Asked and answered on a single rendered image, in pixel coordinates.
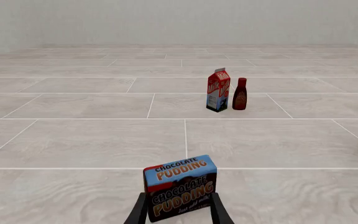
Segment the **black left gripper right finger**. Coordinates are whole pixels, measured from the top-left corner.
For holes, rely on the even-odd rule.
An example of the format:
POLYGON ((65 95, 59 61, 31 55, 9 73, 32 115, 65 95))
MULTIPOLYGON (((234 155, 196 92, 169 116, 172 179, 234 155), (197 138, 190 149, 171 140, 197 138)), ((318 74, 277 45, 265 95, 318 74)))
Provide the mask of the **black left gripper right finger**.
POLYGON ((211 218, 213 224, 235 224, 216 192, 211 194, 211 218))

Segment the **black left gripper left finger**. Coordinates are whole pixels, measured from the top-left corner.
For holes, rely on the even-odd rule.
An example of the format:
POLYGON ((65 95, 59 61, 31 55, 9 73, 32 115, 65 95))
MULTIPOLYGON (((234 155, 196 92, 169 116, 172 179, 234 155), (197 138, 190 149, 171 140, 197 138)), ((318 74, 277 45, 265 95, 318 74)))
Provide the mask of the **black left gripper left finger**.
POLYGON ((124 224, 145 224, 147 218, 147 196, 144 192, 139 194, 139 197, 125 220, 124 224))

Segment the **dark red sauce bottle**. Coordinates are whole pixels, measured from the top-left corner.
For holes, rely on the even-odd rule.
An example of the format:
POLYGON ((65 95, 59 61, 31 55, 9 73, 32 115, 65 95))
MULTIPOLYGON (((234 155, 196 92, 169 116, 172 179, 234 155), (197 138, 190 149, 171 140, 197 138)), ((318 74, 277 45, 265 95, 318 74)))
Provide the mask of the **dark red sauce bottle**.
POLYGON ((239 78, 237 88, 234 92, 232 108, 234 110, 245 110, 247 106, 247 79, 239 78))

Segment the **chocolate pudding box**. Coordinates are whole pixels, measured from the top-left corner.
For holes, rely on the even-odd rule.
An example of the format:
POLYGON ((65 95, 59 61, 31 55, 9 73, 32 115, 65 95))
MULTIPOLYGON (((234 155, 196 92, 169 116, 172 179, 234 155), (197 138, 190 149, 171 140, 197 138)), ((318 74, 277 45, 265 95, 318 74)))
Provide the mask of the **chocolate pudding box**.
POLYGON ((202 155, 143 170, 149 220, 159 222, 211 206, 217 167, 202 155))

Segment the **red and white milk carton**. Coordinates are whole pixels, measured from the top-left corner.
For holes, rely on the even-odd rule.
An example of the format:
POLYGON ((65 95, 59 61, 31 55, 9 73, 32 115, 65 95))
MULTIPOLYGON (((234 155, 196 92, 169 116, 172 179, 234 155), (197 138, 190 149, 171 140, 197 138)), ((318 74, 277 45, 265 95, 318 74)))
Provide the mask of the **red and white milk carton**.
POLYGON ((227 109, 231 78, 225 68, 219 68, 208 77, 206 107, 220 112, 227 109))

